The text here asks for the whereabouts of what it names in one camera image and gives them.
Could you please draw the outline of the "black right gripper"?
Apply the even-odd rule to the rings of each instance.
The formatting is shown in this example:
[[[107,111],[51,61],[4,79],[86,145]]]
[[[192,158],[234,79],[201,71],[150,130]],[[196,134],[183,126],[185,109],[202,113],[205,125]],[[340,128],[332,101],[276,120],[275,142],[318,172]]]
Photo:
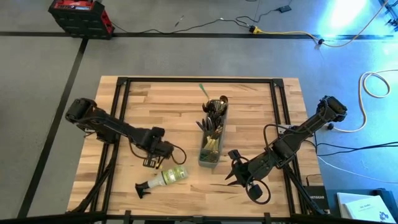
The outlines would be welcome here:
[[[251,200],[258,200],[263,196],[262,187],[256,182],[261,183],[267,192],[267,200],[271,199],[271,190],[263,181],[271,170],[275,167],[273,160],[268,153],[262,153],[253,159],[243,157],[237,149],[228,152],[231,159],[231,172],[226,176],[225,180],[235,176],[236,180],[227,184],[227,186],[242,186],[247,196]]]

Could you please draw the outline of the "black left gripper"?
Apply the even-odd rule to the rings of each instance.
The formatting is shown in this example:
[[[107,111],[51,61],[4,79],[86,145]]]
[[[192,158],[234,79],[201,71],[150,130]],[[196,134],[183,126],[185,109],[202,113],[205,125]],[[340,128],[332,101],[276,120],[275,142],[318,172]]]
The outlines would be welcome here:
[[[169,159],[174,151],[174,147],[168,141],[163,141],[165,129],[152,127],[144,135],[142,148],[147,153],[143,166],[159,169],[164,159]]]

